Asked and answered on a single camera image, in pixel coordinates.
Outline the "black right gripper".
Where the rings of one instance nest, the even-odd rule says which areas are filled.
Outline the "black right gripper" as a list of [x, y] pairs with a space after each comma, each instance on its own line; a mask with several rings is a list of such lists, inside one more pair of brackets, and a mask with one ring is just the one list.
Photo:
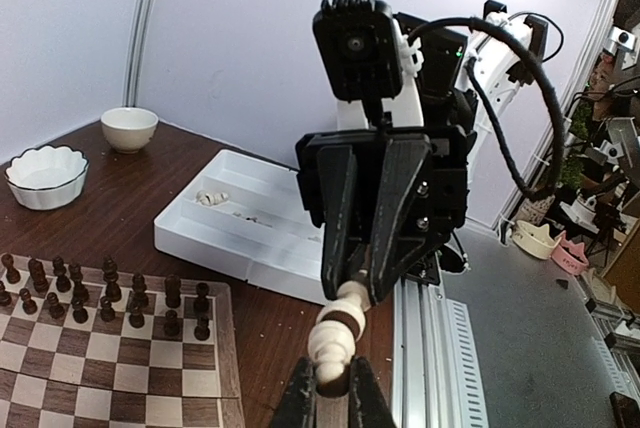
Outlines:
[[394, 14], [424, 62], [416, 78], [424, 125], [305, 134], [296, 145], [304, 208], [323, 229], [321, 281], [336, 300], [344, 273], [368, 272], [378, 305], [413, 264], [464, 220], [476, 101], [456, 88], [467, 39]]

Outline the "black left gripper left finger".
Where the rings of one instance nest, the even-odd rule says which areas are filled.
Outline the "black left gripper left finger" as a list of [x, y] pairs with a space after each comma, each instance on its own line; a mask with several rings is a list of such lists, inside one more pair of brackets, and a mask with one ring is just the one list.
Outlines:
[[269, 423], [270, 428], [316, 426], [316, 378], [312, 361], [301, 357]]

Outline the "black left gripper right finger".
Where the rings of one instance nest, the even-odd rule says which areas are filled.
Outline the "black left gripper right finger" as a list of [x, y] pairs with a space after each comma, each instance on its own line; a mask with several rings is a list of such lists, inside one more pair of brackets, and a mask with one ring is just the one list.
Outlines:
[[349, 428], [395, 428], [389, 406], [364, 357], [354, 357], [351, 362], [348, 403]]

